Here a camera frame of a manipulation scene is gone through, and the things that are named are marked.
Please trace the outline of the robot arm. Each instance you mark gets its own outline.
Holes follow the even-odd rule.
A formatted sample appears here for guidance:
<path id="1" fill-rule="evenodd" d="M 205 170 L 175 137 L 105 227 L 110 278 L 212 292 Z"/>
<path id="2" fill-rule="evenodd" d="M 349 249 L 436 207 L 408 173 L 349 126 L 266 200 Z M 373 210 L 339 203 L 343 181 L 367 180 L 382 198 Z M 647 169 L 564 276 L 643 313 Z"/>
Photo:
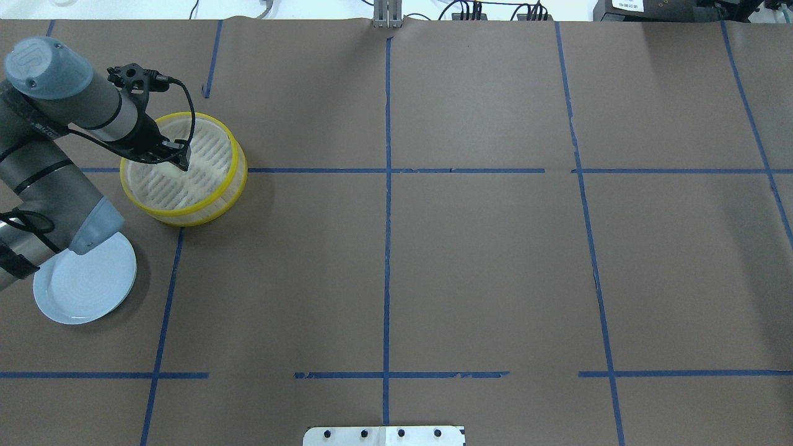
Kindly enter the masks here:
<path id="1" fill-rule="evenodd" d="M 124 218 L 57 145 L 75 135 L 139 164 L 188 170 L 192 136 L 169 139 L 149 96 L 183 82 L 136 63 L 97 71 L 52 37 L 17 42 L 3 62 L 1 178 L 20 203 L 2 213 L 1 282 L 33 276 L 62 251 L 88 254 Z"/>

